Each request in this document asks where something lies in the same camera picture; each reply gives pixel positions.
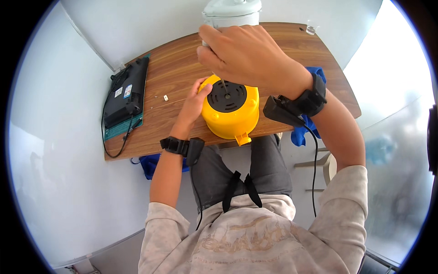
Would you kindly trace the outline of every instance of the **clear glass cup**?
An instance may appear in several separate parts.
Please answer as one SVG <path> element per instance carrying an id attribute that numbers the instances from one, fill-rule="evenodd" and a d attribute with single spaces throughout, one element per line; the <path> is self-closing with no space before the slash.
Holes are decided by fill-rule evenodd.
<path id="1" fill-rule="evenodd" d="M 316 30 L 319 28 L 318 23 L 313 20 L 307 20 L 306 32 L 310 35 L 314 35 Z"/>

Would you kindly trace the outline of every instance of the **sleeve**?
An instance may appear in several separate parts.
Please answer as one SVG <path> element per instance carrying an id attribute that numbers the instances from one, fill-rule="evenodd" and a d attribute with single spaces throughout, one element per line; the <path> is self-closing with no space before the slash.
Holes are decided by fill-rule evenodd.
<path id="1" fill-rule="evenodd" d="M 138 273 L 154 273 L 163 260 L 188 236 L 189 226 L 189 221 L 173 207 L 149 203 Z"/>
<path id="2" fill-rule="evenodd" d="M 340 170 L 321 194 L 321 210 L 309 228 L 338 253 L 350 273 L 357 273 L 366 249 L 367 182 L 363 166 Z"/>

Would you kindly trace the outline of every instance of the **wooden desk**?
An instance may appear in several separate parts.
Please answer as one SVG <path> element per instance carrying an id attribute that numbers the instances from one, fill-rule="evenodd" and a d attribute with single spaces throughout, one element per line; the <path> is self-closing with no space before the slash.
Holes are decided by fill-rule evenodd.
<path id="1" fill-rule="evenodd" d="M 304 66 L 322 67 L 327 78 L 327 88 L 355 118 L 360 116 L 359 105 L 344 73 L 317 35 L 308 35 L 305 32 L 306 25 L 302 24 L 269 22 L 261 25 L 288 56 Z M 151 57 L 145 87 L 143 125 L 133 130 L 122 154 L 116 160 L 162 151 L 159 141 L 169 135 L 188 90 L 196 79 L 212 75 L 209 69 L 198 63 L 196 48 L 199 45 L 201 39 L 194 33 L 145 53 L 151 53 Z M 257 137 L 293 130 L 292 126 L 269 120 L 263 115 L 268 92 L 259 89 L 259 93 L 260 118 L 249 136 Z M 164 101 L 164 95 L 168 96 L 169 101 Z M 201 116 L 196 121 L 190 137 L 205 140 L 205 145 L 235 142 L 214 135 Z M 121 140 L 122 135 L 105 143 L 110 154 L 114 155 L 120 150 Z M 105 155 L 105 160 L 113 159 Z"/>

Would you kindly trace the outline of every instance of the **yellow housing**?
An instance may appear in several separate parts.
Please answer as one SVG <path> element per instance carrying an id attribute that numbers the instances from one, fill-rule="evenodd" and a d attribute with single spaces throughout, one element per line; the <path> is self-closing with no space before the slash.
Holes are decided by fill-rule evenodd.
<path id="1" fill-rule="evenodd" d="M 198 92 L 207 84 L 214 84 L 220 81 L 216 75 L 212 75 L 205 80 L 199 87 Z M 229 113 L 219 112 L 213 109 L 208 103 L 207 98 L 204 99 L 201 115 L 207 123 L 208 128 L 217 136 L 223 139 L 235 139 L 239 146 L 251 142 L 248 137 L 258 122 L 259 116 L 259 96 L 258 88 L 245 86 L 247 98 L 243 106 L 236 111 Z"/>

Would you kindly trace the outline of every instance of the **white chair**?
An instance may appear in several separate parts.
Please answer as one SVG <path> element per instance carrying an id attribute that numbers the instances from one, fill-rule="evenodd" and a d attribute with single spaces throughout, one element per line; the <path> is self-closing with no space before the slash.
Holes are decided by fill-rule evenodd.
<path id="1" fill-rule="evenodd" d="M 325 147 L 318 149 L 318 151 L 328 151 Z M 314 161 L 297 163 L 293 167 L 313 167 Z M 325 185 L 329 185 L 331 179 L 336 175 L 336 159 L 335 157 L 328 152 L 327 155 L 324 155 L 321 159 L 316 161 L 317 167 L 322 167 L 322 172 L 324 174 Z M 314 189 L 314 191 L 323 191 L 323 189 Z"/>

